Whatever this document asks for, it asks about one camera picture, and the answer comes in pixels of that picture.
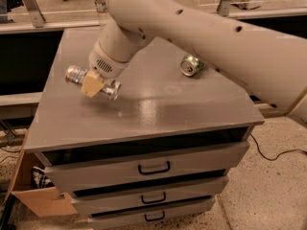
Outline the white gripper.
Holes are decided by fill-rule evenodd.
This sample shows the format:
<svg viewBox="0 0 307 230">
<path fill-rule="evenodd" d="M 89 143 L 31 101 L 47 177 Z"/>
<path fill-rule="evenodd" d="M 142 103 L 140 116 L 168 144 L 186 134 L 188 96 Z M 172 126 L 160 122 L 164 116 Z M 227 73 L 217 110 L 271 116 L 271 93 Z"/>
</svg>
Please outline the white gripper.
<svg viewBox="0 0 307 230">
<path fill-rule="evenodd" d="M 96 42 L 89 54 L 89 67 L 97 71 L 102 77 L 116 79 L 126 69 L 126 63 L 111 59 Z M 105 86 L 104 79 L 95 71 L 89 70 L 83 78 L 82 92 L 92 98 Z"/>
</svg>

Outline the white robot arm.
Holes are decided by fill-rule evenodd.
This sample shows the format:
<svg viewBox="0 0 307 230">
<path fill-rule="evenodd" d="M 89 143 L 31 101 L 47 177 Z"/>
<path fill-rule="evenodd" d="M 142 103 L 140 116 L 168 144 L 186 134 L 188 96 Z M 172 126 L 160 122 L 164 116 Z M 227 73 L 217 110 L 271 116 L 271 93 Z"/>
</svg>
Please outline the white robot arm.
<svg viewBox="0 0 307 230">
<path fill-rule="evenodd" d="M 307 122 L 307 40 L 175 0 L 106 0 L 109 19 L 89 55 L 103 80 L 117 78 L 156 37 L 208 62 L 298 123 Z"/>
</svg>

